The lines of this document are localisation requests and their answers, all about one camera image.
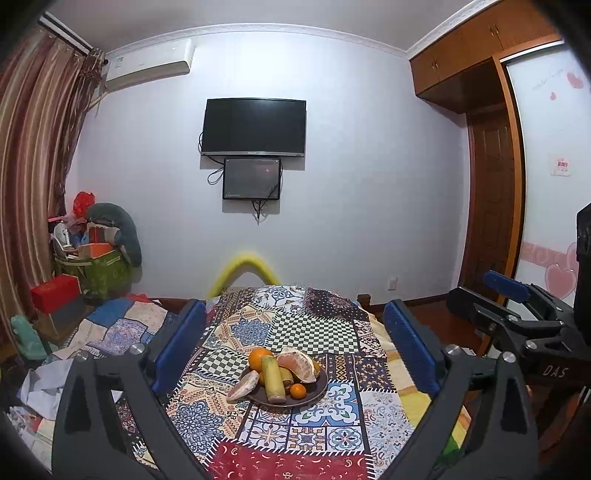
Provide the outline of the peeled pomelo segment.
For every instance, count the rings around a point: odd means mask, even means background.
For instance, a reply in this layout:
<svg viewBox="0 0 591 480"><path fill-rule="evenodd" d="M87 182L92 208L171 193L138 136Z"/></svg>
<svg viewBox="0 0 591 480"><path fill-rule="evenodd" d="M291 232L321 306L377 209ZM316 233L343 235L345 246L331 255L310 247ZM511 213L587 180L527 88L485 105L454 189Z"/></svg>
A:
<svg viewBox="0 0 591 480"><path fill-rule="evenodd" d="M238 380L238 382L228 390L226 401L236 402L239 399L249 395L259 385L259 372L250 370Z"/></svg>

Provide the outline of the large orange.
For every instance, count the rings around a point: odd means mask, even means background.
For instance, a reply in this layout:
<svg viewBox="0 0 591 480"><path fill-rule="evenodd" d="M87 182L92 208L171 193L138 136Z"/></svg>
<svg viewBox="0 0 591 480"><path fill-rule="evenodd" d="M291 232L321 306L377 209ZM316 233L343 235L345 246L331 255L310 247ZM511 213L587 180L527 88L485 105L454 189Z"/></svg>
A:
<svg viewBox="0 0 591 480"><path fill-rule="evenodd" d="M254 348L249 353L249 368L258 372L263 371L263 357L273 356L273 352L263 347Z"/></svg>

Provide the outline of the small tangerine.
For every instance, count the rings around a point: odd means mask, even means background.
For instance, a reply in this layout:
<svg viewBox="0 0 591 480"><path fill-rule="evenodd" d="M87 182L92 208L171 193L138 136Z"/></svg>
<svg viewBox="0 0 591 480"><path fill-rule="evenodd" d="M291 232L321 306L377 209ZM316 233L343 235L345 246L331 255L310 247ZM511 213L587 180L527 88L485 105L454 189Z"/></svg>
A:
<svg viewBox="0 0 591 480"><path fill-rule="evenodd" d="M307 395L308 391L304 384L294 383L290 386L290 397L294 400L303 400Z"/></svg>

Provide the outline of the brown wooden door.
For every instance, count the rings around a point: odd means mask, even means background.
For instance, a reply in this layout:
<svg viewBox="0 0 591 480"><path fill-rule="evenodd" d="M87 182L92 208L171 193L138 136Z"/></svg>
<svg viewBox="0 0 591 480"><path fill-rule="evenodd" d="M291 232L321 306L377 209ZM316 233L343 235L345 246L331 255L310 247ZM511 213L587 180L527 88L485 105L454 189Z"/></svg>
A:
<svg viewBox="0 0 591 480"><path fill-rule="evenodd" d="M470 200L460 285L499 303L485 285L489 271L503 273L514 223L515 160L507 108L491 105L467 115Z"/></svg>

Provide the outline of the white crumpled cloth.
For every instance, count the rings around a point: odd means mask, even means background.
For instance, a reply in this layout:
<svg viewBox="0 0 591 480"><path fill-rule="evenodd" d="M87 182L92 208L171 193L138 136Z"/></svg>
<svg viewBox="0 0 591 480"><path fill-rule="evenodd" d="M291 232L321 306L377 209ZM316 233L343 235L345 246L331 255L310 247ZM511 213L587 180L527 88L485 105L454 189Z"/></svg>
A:
<svg viewBox="0 0 591 480"><path fill-rule="evenodd" d="M71 369L74 369L74 374L77 374L80 369L79 364L83 364L84 368L91 370L95 361L74 358L56 360L35 370L30 370L20 387L18 399L41 417L47 420L56 420L62 395L66 393L67 419L79 422L89 421L88 393L84 380L74 377L72 388L66 386Z"/></svg>

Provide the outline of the green storage box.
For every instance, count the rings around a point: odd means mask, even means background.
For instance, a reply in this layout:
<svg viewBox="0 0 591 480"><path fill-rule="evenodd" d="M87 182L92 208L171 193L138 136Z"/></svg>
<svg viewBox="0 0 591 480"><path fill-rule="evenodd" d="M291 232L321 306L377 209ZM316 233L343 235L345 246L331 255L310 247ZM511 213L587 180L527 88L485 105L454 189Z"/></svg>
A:
<svg viewBox="0 0 591 480"><path fill-rule="evenodd" d="M94 259L54 256L57 274L78 278L86 299L104 302L127 295L131 290L131 271L121 253L111 251Z"/></svg>

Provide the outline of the red box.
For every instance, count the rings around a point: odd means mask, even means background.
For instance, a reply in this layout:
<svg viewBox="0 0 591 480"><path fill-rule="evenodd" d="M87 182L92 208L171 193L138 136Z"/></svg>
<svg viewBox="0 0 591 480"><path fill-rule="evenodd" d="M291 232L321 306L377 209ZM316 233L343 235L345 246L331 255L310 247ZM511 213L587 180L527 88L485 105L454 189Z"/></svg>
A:
<svg viewBox="0 0 591 480"><path fill-rule="evenodd" d="M32 288L30 295L35 308L49 314L78 298L80 283L75 276L60 274Z"/></svg>

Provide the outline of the colourful patchwork cloth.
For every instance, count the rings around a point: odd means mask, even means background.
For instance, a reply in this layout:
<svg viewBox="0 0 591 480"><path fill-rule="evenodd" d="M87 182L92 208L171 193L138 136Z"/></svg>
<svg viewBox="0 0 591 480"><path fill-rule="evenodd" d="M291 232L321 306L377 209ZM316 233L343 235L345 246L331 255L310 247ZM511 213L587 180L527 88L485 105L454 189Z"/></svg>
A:
<svg viewBox="0 0 591 480"><path fill-rule="evenodd" d="M71 365L58 479L377 479L414 427L370 314L314 288L228 292L150 334L110 325Z"/></svg>

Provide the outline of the grey green plush toy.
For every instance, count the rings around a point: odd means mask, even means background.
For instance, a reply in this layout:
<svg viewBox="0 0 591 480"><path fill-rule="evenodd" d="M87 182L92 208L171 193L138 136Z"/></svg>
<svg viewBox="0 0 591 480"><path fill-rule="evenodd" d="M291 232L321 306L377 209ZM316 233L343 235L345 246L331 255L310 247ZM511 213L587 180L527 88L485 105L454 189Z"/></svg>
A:
<svg viewBox="0 0 591 480"><path fill-rule="evenodd" d="M97 225L118 230L112 238L133 268L142 264L142 253L135 223L120 206L113 203L95 203L86 211L87 219Z"/></svg>

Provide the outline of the dark purple plate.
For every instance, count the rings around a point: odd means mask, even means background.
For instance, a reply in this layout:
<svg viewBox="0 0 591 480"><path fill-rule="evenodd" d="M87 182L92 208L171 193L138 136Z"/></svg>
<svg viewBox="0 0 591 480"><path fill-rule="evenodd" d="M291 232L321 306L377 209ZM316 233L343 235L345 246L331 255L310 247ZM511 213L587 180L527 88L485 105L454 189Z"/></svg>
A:
<svg viewBox="0 0 591 480"><path fill-rule="evenodd" d="M291 395L291 388L286 389L286 399L280 403L273 403L267 399L266 387L262 384L256 386L249 395L245 396L245 399L252 401L259 406L266 406L270 408L296 408L311 405L312 403L318 402L325 396L325 392L328 390L329 377L324 368L320 370L317 381L315 383L304 384L307 395L301 398L296 398Z"/></svg>

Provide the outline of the red plastic bag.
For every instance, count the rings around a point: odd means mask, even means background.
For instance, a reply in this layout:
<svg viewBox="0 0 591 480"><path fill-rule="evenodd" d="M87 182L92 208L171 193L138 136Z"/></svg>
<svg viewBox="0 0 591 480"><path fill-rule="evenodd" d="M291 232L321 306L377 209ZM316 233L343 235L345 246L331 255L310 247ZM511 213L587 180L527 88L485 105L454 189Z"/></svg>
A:
<svg viewBox="0 0 591 480"><path fill-rule="evenodd" d="M87 209L95 204L95 195L91 192L80 191L72 202L72 212L77 218L86 216Z"/></svg>

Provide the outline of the white sliding wardrobe door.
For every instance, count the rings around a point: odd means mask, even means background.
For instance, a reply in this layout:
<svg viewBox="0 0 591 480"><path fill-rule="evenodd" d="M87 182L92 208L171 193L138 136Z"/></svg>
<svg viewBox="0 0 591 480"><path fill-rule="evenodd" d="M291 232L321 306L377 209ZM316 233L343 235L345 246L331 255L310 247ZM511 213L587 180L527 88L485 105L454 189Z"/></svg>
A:
<svg viewBox="0 0 591 480"><path fill-rule="evenodd" d="M590 202L590 80L562 43L505 61L521 127L525 207L515 277L573 304L576 215Z"/></svg>

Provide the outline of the wooden wardrobe cabinet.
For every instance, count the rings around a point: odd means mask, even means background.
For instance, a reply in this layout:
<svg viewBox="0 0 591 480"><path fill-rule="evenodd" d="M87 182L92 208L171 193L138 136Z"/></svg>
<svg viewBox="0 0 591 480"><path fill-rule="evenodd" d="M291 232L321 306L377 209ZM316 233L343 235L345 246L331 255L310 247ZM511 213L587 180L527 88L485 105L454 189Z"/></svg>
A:
<svg viewBox="0 0 591 480"><path fill-rule="evenodd" d="M417 97L458 114L499 104L504 94L493 56L555 35L531 1L500 1L410 60Z"/></svg>

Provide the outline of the striped brown curtain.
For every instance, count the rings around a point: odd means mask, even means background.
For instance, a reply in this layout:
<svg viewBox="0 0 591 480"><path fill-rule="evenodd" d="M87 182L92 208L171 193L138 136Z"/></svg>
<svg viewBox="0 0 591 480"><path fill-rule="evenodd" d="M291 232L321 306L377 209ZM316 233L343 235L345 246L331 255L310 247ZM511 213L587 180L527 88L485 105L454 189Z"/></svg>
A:
<svg viewBox="0 0 591 480"><path fill-rule="evenodd" d="M65 183L105 54L83 55L41 26L1 65L1 336L34 312L30 289L52 273L48 220Z"/></svg>

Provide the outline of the black wall television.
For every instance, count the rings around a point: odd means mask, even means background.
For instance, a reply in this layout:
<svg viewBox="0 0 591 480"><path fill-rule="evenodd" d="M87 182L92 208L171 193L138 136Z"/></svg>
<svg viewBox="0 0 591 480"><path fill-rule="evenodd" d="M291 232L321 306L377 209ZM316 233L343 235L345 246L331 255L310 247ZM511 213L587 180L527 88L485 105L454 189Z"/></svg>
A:
<svg viewBox="0 0 591 480"><path fill-rule="evenodd" d="M201 152L210 156L302 157L307 102L293 99L217 98L206 102Z"/></svg>

